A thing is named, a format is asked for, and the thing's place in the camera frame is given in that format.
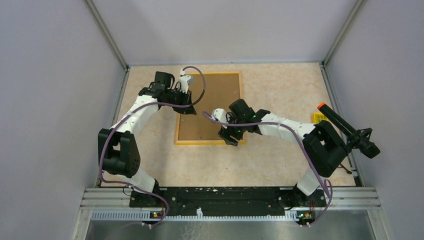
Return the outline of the yellow picture frame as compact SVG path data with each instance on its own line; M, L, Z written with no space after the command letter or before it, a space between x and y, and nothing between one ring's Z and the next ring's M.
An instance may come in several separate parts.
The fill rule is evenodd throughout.
M176 145L224 145L218 136L219 124L212 123L202 115L214 109L229 111L229 105L244 97L240 72L205 73L206 90L202 99L194 106L196 115L177 116L174 143Z

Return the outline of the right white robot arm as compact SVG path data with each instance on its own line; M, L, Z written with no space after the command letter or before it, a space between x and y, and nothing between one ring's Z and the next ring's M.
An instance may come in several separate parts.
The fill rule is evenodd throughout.
M297 205L307 206L319 187L327 196L331 195L328 179L347 157L348 147L330 122L303 123L269 110L255 111L244 99L233 102L229 110L214 109L211 119L221 124L218 136L227 145L237 146L245 132L298 144L309 168L293 188L293 200Z

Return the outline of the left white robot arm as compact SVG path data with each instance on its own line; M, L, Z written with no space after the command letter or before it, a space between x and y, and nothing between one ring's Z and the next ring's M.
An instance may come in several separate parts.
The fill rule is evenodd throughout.
M132 107L120 121L98 133L99 178L108 180L104 173L118 176L114 184L133 188L136 197L149 207L165 203L159 193L157 181L141 168L141 155L136 138L149 120L162 106L173 108L183 115L196 115L189 86L195 78L184 70L176 79L171 73L157 71L154 80L140 90Z

